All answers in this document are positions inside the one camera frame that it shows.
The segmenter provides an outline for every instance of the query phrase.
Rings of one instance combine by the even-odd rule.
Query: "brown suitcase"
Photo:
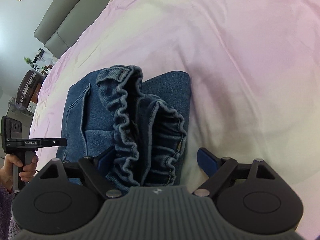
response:
[[[27,108],[29,106],[33,93],[36,91],[38,84],[42,83],[43,77],[33,72],[32,70],[29,70],[19,86],[16,103],[21,108]]]

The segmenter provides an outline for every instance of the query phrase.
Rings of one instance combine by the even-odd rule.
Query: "stitching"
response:
[[[81,120],[80,120],[80,133],[83,139],[84,143],[84,154],[87,156],[88,155],[88,144],[85,138],[85,135],[83,133],[83,119],[84,119],[84,108],[85,108],[85,100],[86,96],[90,93],[91,90],[91,83],[89,83],[86,92],[84,93],[84,96],[82,97],[82,105],[81,105]]]
[[[91,87],[91,83],[89,83],[89,85],[86,87],[86,89],[81,93],[81,95],[79,95],[77,100],[74,103],[72,103],[70,106],[68,106],[67,115],[66,115],[66,138],[67,138],[67,140],[68,140],[68,138],[70,138],[70,135],[68,132],[68,118],[69,118],[70,110],[76,106],[76,104],[81,100],[81,98],[84,97],[84,94],[89,90],[90,87]],[[69,148],[69,145],[67,144],[66,149],[63,154],[62,161],[65,161],[67,159],[68,148]]]
[[[118,78],[118,82],[122,82],[123,81],[123,76],[125,76],[128,73],[128,71],[125,69],[122,71],[122,73],[120,74],[119,78]]]
[[[123,100],[123,99],[125,99],[126,95],[128,94],[127,91],[124,89],[124,86],[126,85],[124,83],[124,80],[126,80],[126,79],[129,80],[131,78],[135,78],[134,74],[135,73],[139,73],[139,76],[137,78],[137,82],[140,82],[142,80],[142,70],[141,70],[141,68],[136,67],[134,65],[126,66],[125,68],[126,68],[126,70],[121,73],[122,80],[115,88],[115,92],[119,96],[119,99],[114,101],[113,103],[120,104],[120,107],[117,108],[117,111],[115,111],[115,113],[114,113],[114,121],[115,121],[115,123],[114,123],[114,131],[115,131],[116,134],[118,134],[120,136],[120,141],[119,142],[116,141],[116,146],[119,145],[119,144],[124,144],[125,148],[129,148],[130,149],[131,156],[128,156],[126,158],[124,164],[119,165],[120,166],[120,170],[118,170],[118,168],[114,167],[111,170],[111,176],[112,177],[114,176],[112,173],[117,174],[117,171],[124,172],[126,174],[128,182],[130,184],[132,184],[133,186],[139,186],[140,184],[133,178],[133,173],[130,170],[130,165],[131,165],[132,162],[136,162],[139,159],[139,155],[140,154],[139,154],[139,151],[138,151],[138,148],[137,148],[137,144],[134,141],[127,140],[127,138],[125,137],[124,129],[128,127],[130,119],[125,114],[125,109],[127,107],[127,102],[125,100]]]
[[[60,40],[62,40],[63,41],[63,43],[67,46],[67,48],[69,49],[69,46],[66,44],[66,42],[61,38],[61,36],[59,35],[59,33],[58,33],[58,30],[57,30],[57,35],[58,35],[58,37],[60,38]]]
[[[181,121],[180,121],[180,119],[179,119],[179,122],[178,122],[178,125],[177,125],[178,130],[180,130],[180,129],[179,129],[180,124],[181,124]],[[183,139],[184,139],[184,135],[182,134],[181,140],[180,140],[180,142],[179,142],[179,144],[178,144],[178,147],[181,146]],[[176,153],[173,155],[172,158],[176,159],[176,156],[177,156],[178,154],[180,154],[180,151],[177,149],[177,150],[176,150]],[[168,179],[168,182],[165,184],[165,186],[167,186],[172,179],[175,179],[175,178],[172,178],[172,170],[170,169],[169,179]]]

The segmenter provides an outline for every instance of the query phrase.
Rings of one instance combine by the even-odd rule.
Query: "finger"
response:
[[[32,158],[33,163],[37,163],[38,161],[39,161],[39,158],[37,155]]]
[[[23,171],[29,171],[29,172],[34,171],[36,169],[37,165],[38,165],[37,163],[31,163],[29,165],[26,165],[23,167]]]
[[[4,160],[5,160],[5,165],[13,163],[14,165],[20,168],[23,166],[22,161],[16,155],[13,155],[13,154],[7,154]]]
[[[33,177],[32,178],[27,178],[27,179],[21,179],[21,180],[24,181],[24,182],[30,182],[30,181],[32,181],[32,179],[33,179]]]
[[[22,179],[28,179],[28,178],[33,178],[33,176],[36,174],[36,171],[32,172],[20,172],[19,176]]]

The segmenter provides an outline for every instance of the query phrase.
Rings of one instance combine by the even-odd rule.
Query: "metal screw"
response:
[[[111,189],[106,192],[106,196],[109,198],[117,198],[117,197],[121,197],[121,195],[122,195],[121,191],[117,189]]]
[[[195,191],[195,195],[198,197],[207,197],[210,195],[210,191],[204,188],[199,188]]]
[[[159,188],[153,190],[153,193],[156,193],[157,195],[160,194],[161,192],[162,192],[162,189],[159,189]]]

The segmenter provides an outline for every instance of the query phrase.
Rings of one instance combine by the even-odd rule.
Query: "bed sheet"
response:
[[[59,137],[69,87],[116,64],[190,75],[190,191],[206,180],[199,147],[263,158],[303,201],[298,232],[320,234],[320,0],[111,0],[44,81],[30,137]]]

